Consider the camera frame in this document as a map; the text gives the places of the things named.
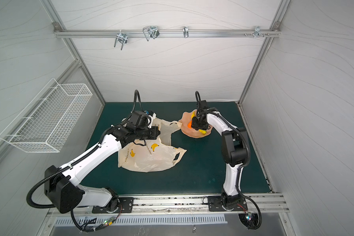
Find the cream banana-print plastic bag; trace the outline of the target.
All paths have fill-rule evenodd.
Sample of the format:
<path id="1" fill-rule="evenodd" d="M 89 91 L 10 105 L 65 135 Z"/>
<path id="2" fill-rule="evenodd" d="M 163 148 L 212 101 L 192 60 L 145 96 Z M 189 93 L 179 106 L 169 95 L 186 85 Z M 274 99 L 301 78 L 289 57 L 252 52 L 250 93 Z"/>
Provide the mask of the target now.
<path id="1" fill-rule="evenodd" d="M 161 172 L 173 168 L 186 150 L 172 146 L 172 134 L 181 130 L 182 123 L 156 118 L 153 123 L 161 134 L 156 140 L 136 140 L 118 152 L 118 167 L 133 172 Z"/>

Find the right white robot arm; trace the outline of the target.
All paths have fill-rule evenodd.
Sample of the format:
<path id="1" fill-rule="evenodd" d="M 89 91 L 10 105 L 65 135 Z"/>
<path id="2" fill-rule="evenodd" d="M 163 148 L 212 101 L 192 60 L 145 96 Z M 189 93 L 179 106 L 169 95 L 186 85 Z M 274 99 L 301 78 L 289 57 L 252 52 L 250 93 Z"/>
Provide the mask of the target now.
<path id="1" fill-rule="evenodd" d="M 201 115 L 193 115 L 191 128 L 202 131 L 214 128 L 221 136 L 221 154 L 226 163 L 226 176 L 221 194 L 222 207 L 232 210 L 244 203 L 241 177 L 244 167 L 250 162 L 247 132 L 232 125 L 217 111 L 205 111 Z"/>

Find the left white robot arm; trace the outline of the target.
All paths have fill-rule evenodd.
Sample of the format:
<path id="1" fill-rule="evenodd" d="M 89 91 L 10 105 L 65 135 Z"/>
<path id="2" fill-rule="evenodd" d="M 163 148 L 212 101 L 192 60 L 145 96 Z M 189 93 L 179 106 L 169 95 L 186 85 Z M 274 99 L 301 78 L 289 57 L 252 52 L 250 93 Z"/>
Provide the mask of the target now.
<path id="1" fill-rule="evenodd" d="M 77 207 L 100 207 L 108 212 L 119 208 L 119 198 L 108 187 L 94 188 L 81 185 L 82 180 L 108 157 L 136 140 L 156 140 L 160 135 L 157 126 L 127 129 L 117 125 L 106 130 L 99 142 L 83 154 L 62 165 L 49 167 L 45 176 L 45 195 L 62 214 Z"/>

